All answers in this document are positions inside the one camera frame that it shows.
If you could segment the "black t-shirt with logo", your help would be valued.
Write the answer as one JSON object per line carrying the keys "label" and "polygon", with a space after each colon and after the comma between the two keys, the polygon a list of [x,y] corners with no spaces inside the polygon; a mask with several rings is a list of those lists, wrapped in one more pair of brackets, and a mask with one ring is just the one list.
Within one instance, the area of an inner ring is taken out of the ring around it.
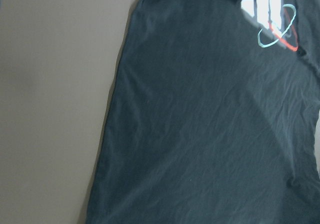
{"label": "black t-shirt with logo", "polygon": [[139,0],[88,224],[317,224],[320,0]]}

